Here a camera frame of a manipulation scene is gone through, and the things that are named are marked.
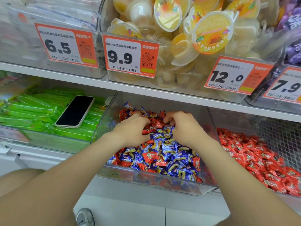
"barcode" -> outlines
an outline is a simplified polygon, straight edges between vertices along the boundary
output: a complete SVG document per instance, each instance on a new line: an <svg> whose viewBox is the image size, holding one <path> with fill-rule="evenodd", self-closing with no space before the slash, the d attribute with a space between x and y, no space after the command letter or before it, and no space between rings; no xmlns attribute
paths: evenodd
<svg viewBox="0 0 301 226"><path fill-rule="evenodd" d="M228 90L234 90L236 91L236 87L230 87L230 86L223 86L223 85L218 85L214 83L209 83L209 86L216 87L216 88L221 88L221 89L228 89Z"/></svg>
<svg viewBox="0 0 301 226"><path fill-rule="evenodd" d="M127 67L118 67L118 66L112 66L112 65L110 65L110 68L111 69L115 69L115 70L130 71L130 72L136 72L136 73L138 73L137 69L127 68Z"/></svg>
<svg viewBox="0 0 301 226"><path fill-rule="evenodd" d="M280 94L274 94L274 93L268 93L268 96L273 97L273 98L286 99L286 100L290 100L290 101L295 101L296 100L295 97L288 97L288 96L284 96L284 95L280 95Z"/></svg>
<svg viewBox="0 0 301 226"><path fill-rule="evenodd" d="M56 56L56 55L52 55L51 56L53 59L59 59L59 60L63 60L63 61L69 61L69 62L75 62L75 63L80 63L79 59L69 59L69 58L65 58L65 57L61 57L61 56Z"/></svg>

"price tag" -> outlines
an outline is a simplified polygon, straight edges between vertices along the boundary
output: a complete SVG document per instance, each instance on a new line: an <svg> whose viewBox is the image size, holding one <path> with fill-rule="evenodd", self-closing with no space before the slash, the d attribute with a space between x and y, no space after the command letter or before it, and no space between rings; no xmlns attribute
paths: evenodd
<svg viewBox="0 0 301 226"><path fill-rule="evenodd" d="M18 140L30 143L28 138L19 132L17 129L0 126L0 138L8 140Z"/></svg>
<svg viewBox="0 0 301 226"><path fill-rule="evenodd" d="M35 23L49 59L97 68L91 32Z"/></svg>
<svg viewBox="0 0 301 226"><path fill-rule="evenodd" d="M220 55L205 87L250 95L273 66L272 63Z"/></svg>
<svg viewBox="0 0 301 226"><path fill-rule="evenodd" d="M159 43L103 34L107 70L154 78Z"/></svg>
<svg viewBox="0 0 301 226"><path fill-rule="evenodd" d="M287 67L262 97L301 104L301 69Z"/></svg>

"red candy pile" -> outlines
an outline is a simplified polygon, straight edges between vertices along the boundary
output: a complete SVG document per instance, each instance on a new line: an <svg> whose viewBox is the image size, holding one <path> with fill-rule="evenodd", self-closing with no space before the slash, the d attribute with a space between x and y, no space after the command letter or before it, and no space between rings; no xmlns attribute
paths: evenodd
<svg viewBox="0 0 301 226"><path fill-rule="evenodd" d="M285 166L282 157L257 136L247 137L227 129L217 129L223 148L266 187L276 192L301 196L301 174Z"/></svg>

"smartphone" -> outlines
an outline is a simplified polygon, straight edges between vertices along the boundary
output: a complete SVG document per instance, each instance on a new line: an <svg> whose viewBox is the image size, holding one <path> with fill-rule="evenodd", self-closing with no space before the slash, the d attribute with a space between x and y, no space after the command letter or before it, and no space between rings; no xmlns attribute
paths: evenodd
<svg viewBox="0 0 301 226"><path fill-rule="evenodd" d="M78 128L85 119L94 97L76 96L55 122L57 127Z"/></svg>

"white shelf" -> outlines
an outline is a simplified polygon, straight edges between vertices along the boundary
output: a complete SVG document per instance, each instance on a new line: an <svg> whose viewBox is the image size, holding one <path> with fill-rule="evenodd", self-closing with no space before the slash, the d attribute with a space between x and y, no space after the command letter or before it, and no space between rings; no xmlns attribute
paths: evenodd
<svg viewBox="0 0 301 226"><path fill-rule="evenodd" d="M107 76L105 76L102 79L93 79L93 78L88 78L83 76L71 75L71 74L66 74L61 72L37 69L37 68L3 63L3 62L0 62L0 70L12 71L12 72L17 72L17 73L22 73L22 74L27 74L32 76L49 78L49 79L56 79L60 81L77 83L77 84L82 84L87 86L124 91L124 92L129 92L134 94L141 94L141 95L146 95L146 96L151 96L156 98L164 98L173 101L186 102L186 103L191 103L196 105L226 109L226 110L231 110L236 112L243 112L243 113L254 114L254 115L259 115L264 117L277 118L277 119L282 119L287 121L301 122L301 115L289 114L286 112L280 112L280 111L269 110L264 108L256 108L248 105L245 101L243 101L240 104L236 104L231 102L214 100L210 98L201 98L192 95L163 91L158 89L151 89L142 86L133 86L133 85L123 84L123 83L110 82L107 79Z"/></svg>

